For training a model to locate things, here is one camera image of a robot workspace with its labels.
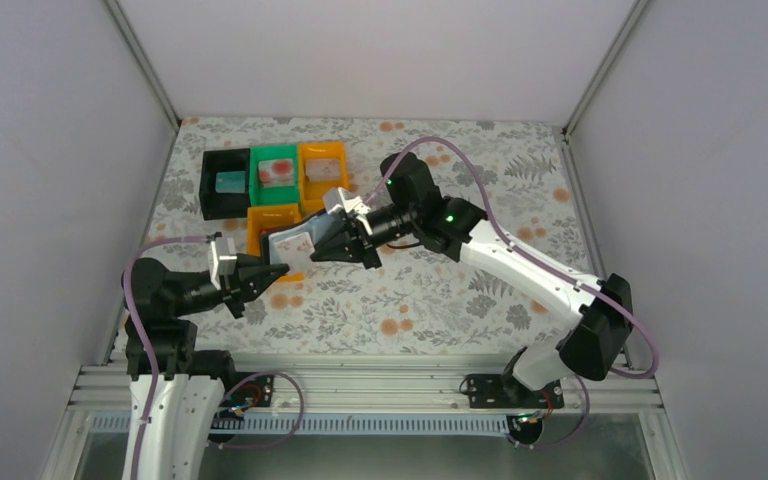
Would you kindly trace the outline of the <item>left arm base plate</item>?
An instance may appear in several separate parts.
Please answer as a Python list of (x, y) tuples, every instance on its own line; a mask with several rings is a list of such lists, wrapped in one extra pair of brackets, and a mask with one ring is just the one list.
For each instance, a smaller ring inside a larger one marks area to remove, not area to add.
[(267, 408), (272, 404), (275, 376), (247, 380), (220, 403), (221, 408)]

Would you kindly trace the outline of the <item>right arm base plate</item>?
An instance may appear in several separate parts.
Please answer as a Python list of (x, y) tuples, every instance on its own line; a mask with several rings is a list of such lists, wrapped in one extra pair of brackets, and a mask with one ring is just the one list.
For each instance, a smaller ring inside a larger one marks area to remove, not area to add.
[(470, 374), (458, 391), (468, 398), (471, 409), (557, 409), (565, 405), (559, 381), (530, 390), (513, 377)]

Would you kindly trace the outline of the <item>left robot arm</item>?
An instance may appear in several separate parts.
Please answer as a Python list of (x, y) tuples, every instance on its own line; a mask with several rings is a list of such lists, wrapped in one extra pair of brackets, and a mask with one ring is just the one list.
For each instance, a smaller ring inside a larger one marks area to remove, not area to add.
[(224, 260), (220, 273), (174, 272), (135, 261), (126, 285), (130, 425), (125, 479), (193, 479), (207, 445), (232, 439), (232, 422), (272, 403), (274, 377), (239, 372), (226, 350), (199, 350), (190, 316), (225, 306), (235, 318), (288, 272), (257, 256)]

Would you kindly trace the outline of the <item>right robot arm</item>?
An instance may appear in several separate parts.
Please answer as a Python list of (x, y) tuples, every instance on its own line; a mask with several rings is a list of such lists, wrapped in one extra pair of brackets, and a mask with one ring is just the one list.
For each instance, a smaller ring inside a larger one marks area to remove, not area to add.
[(579, 272), (495, 228), (489, 214), (462, 198), (445, 196), (428, 165), (415, 154), (387, 157), (382, 171), (390, 204), (371, 209), (342, 188), (326, 195), (334, 222), (314, 244), (314, 262), (361, 263), (378, 268), (379, 247), (405, 235), (426, 250), (479, 269), (537, 301), (565, 323), (562, 333), (522, 348), (504, 374), (529, 390), (575, 374), (605, 379), (633, 331), (619, 311), (632, 308), (631, 286)]

